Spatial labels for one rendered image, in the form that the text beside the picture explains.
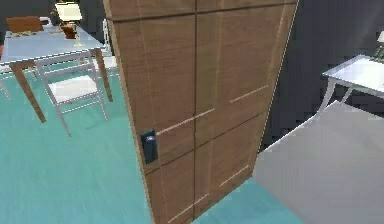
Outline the pale blue wooden-legged table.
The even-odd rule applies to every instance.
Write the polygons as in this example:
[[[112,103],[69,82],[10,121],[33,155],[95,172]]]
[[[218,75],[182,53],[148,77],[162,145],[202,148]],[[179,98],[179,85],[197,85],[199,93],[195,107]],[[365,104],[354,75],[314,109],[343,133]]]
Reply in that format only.
[[[89,50],[97,59],[99,71],[103,80],[108,100],[113,101],[108,74],[106,72],[103,55],[101,50],[103,44],[84,31],[81,27],[77,29],[80,46],[75,46],[75,39],[67,39],[64,33],[51,34],[53,28],[39,31],[36,35],[10,37],[10,32],[6,32],[7,38],[4,42],[4,49],[0,59],[0,65],[9,65],[12,73],[22,88],[30,105],[42,123],[46,122],[43,111],[37,102],[29,83],[23,72],[24,68],[34,66],[35,60],[50,56],[61,56],[63,54]]]

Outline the white slatted chair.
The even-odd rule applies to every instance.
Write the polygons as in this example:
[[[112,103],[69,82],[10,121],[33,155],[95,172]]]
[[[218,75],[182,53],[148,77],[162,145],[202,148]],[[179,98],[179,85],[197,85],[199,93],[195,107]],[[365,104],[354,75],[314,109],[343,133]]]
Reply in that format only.
[[[84,59],[84,62],[70,67],[45,70],[49,65],[76,59]],[[97,82],[96,68],[89,51],[41,58],[34,63],[68,136],[71,136],[71,133],[64,118],[65,114],[100,104],[104,118],[108,119],[104,97]]]
[[[112,53],[112,46],[110,43],[109,29],[107,19],[104,18],[102,22],[102,29],[104,35],[104,48],[101,50],[105,69],[109,76],[115,76],[117,71],[116,57]]]

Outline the white table lamp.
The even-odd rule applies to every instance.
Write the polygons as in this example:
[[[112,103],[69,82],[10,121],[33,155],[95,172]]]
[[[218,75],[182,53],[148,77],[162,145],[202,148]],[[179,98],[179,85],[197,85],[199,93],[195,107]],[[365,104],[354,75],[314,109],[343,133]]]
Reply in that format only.
[[[82,14],[81,14],[79,5],[75,2],[63,2],[63,3],[56,3],[55,8],[61,20],[60,27],[73,26],[76,31],[74,46],[80,47],[81,43],[80,43],[78,32],[77,32],[77,24],[78,22],[81,21]]]

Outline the white side table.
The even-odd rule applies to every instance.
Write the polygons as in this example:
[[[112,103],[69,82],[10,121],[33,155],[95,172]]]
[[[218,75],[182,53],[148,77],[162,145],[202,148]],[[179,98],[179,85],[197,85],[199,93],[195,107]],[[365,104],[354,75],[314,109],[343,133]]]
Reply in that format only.
[[[315,118],[324,112],[336,85],[347,87],[342,103],[346,102],[353,90],[384,99],[384,63],[377,62],[373,57],[357,55],[323,72],[322,76],[328,84]]]

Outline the brown wooden cupboard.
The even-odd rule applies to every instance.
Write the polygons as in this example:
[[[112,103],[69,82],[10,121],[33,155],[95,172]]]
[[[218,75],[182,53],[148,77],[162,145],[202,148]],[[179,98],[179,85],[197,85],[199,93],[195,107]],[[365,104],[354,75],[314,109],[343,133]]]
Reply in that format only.
[[[299,2],[103,0],[153,224],[191,224],[251,177]]]

